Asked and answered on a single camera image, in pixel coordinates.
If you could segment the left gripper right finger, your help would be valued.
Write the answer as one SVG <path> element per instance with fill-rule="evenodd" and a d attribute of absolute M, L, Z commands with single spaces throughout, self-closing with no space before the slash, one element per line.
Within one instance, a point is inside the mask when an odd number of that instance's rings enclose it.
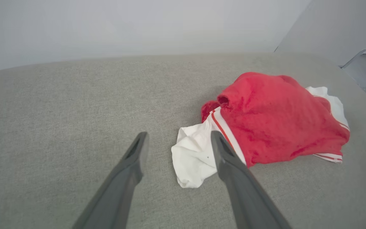
<path fill-rule="evenodd" d="M 211 142 L 217 173 L 228 190 L 237 228 L 289 229 L 287 220 L 223 134 L 212 131 Z"/>

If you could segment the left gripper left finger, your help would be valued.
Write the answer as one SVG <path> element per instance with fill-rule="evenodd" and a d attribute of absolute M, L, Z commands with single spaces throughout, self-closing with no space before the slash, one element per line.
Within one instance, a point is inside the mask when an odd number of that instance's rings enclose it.
<path fill-rule="evenodd" d="M 140 132 L 89 201 L 73 229 L 125 229 L 135 187 L 144 176 L 148 132 Z"/>

